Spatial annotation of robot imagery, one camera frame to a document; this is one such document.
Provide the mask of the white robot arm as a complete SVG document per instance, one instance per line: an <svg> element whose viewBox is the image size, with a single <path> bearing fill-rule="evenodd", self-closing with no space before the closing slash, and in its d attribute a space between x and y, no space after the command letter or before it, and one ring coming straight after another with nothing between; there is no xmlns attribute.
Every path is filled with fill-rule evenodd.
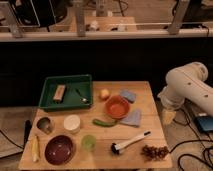
<svg viewBox="0 0 213 171"><path fill-rule="evenodd" d="M205 83L208 69L201 62L192 62L171 69L165 77L166 86L157 95L163 106L162 122L169 125L176 111L188 99L213 116L213 87Z"/></svg>

